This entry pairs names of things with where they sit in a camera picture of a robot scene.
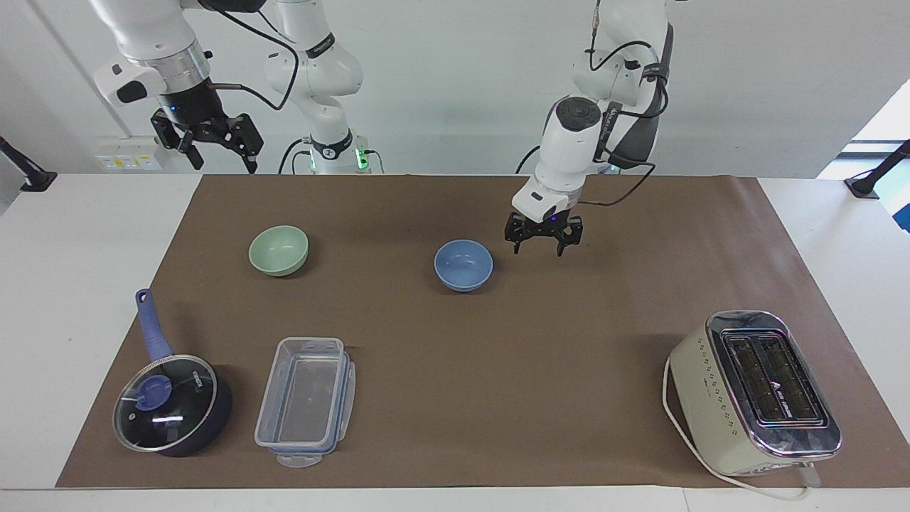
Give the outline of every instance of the table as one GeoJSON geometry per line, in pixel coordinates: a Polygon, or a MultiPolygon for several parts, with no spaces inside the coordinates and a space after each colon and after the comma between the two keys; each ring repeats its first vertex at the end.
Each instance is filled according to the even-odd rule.
{"type": "MultiPolygon", "coordinates": [[[[198,175],[62,175],[0,217],[0,508],[765,510],[734,489],[654,486],[358,490],[51,490],[198,175]]],[[[910,237],[837,181],[763,179],[807,267],[910,437],[910,237]]],[[[821,490],[794,510],[904,509],[910,489],[821,490]]]]}

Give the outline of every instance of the white cable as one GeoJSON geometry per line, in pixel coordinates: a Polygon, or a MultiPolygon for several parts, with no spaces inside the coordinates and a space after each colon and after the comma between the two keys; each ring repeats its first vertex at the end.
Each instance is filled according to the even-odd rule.
{"type": "Polygon", "coordinates": [[[668,416],[670,416],[670,421],[672,421],[673,426],[676,427],[676,432],[679,432],[682,440],[685,441],[685,444],[687,446],[689,446],[689,449],[692,451],[692,455],[694,455],[695,458],[698,459],[698,462],[702,463],[702,466],[704,466],[704,468],[707,469],[709,473],[711,473],[714,476],[717,476],[724,482],[733,484],[735,486],[742,487],[743,489],[752,491],[752,492],[760,494],[762,496],[772,497],[774,499],[781,499],[783,501],[800,501],[800,500],[805,499],[807,496],[809,496],[809,493],[811,491],[811,489],[809,487],[805,487],[796,496],[776,495],[774,493],[768,492],[768,491],[758,488],[756,486],[750,486],[748,484],[744,484],[743,482],[740,482],[739,480],[736,480],[734,478],[730,478],[729,476],[721,475],[720,473],[714,471],[710,466],[708,466],[708,463],[704,462],[702,455],[699,454],[698,450],[695,449],[695,446],[692,444],[692,441],[690,441],[689,437],[686,436],[686,434],[683,431],[683,428],[680,426],[679,422],[676,421],[676,416],[674,416],[673,413],[670,411],[670,406],[667,405],[667,376],[669,374],[670,374],[670,358],[668,357],[667,364],[665,364],[663,367],[663,410],[666,411],[668,416]]]}

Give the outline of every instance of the bowl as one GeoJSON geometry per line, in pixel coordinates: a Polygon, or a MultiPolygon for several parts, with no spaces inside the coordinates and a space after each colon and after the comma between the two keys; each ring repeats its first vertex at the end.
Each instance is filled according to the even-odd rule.
{"type": "Polygon", "coordinates": [[[307,260],[309,239],[294,226],[276,226],[259,233],[249,245],[249,262],[272,277],[296,272],[307,260]]]}
{"type": "Polygon", "coordinates": [[[473,292],[493,274],[493,257],[473,240],[453,240],[436,251],[433,262],[440,281],[455,292],[473,292]]]}

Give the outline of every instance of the blue bowl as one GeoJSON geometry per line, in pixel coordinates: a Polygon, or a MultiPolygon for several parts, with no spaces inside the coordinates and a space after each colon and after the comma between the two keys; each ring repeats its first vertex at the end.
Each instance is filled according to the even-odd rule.
{"type": "Polygon", "coordinates": [[[473,292],[493,274],[493,257],[473,240],[453,240],[436,251],[436,275],[455,292],[473,292]]]}

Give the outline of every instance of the green bowl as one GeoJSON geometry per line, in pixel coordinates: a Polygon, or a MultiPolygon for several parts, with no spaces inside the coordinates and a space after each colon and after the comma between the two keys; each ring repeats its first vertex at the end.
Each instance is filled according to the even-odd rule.
{"type": "Polygon", "coordinates": [[[249,262],[272,277],[296,272],[307,260],[309,239],[294,226],[276,226],[259,233],[249,245],[249,262]]]}

